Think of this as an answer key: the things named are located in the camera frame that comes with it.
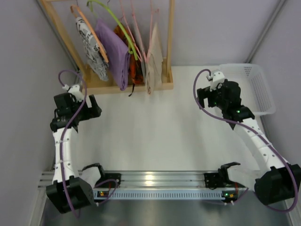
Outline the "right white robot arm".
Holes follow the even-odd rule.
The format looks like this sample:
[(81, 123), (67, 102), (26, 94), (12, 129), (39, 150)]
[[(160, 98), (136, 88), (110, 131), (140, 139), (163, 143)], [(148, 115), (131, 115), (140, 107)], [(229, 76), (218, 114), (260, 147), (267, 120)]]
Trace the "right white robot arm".
[(193, 97), (201, 111), (208, 116), (229, 124), (255, 159), (259, 169), (251, 170), (237, 161), (225, 163), (218, 169), (223, 183), (239, 184), (252, 190), (259, 201), (270, 206), (276, 202), (293, 199), (298, 201), (301, 168), (290, 164), (262, 133), (255, 115), (240, 97), (237, 82), (227, 79), (216, 87), (193, 89)]

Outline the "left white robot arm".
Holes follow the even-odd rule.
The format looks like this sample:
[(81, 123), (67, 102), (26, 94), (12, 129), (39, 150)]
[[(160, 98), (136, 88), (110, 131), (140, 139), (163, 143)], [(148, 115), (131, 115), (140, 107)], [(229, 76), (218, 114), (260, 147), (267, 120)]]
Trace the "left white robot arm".
[(77, 166), (78, 125), (81, 121), (100, 117), (102, 112), (95, 96), (89, 95), (89, 99), (90, 107), (85, 99), (78, 99), (71, 93), (54, 96), (56, 109), (50, 128), (55, 140), (55, 172), (46, 194), (62, 214), (93, 204), (93, 188), (105, 176), (99, 163), (85, 166), (83, 175), (79, 174)]

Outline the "beige trousers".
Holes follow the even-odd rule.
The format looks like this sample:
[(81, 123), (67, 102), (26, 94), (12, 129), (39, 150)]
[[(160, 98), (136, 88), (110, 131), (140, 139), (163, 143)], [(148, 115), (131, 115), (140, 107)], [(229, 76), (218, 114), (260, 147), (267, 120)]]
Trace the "beige trousers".
[(155, 88), (162, 85), (162, 48), (158, 23), (154, 24), (146, 67), (146, 89), (150, 95)]

